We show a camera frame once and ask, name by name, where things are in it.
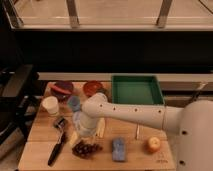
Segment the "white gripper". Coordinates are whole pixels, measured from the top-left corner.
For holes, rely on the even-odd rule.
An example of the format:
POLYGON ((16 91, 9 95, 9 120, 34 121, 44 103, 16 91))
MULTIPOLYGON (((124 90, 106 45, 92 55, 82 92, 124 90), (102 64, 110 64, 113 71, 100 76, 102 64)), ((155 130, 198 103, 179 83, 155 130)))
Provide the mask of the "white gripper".
MULTIPOLYGON (((80 113, 76 121, 76 130, 81 137, 89 137, 95 134, 97 130, 98 119, 92 118, 87 114, 80 113)), ((70 137, 69 145, 75 146, 80 138, 76 131, 70 137)))

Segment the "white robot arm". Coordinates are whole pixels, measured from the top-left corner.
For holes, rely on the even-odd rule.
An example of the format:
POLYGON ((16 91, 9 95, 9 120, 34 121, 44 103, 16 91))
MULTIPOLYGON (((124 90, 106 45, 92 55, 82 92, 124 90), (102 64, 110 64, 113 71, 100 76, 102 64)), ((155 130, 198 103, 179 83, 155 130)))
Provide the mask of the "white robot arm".
POLYGON ((213 171, 213 101, 185 108, 110 103, 103 93, 88 98, 74 113, 80 137, 93 136, 101 118, 113 118, 179 135, 177 171, 213 171))

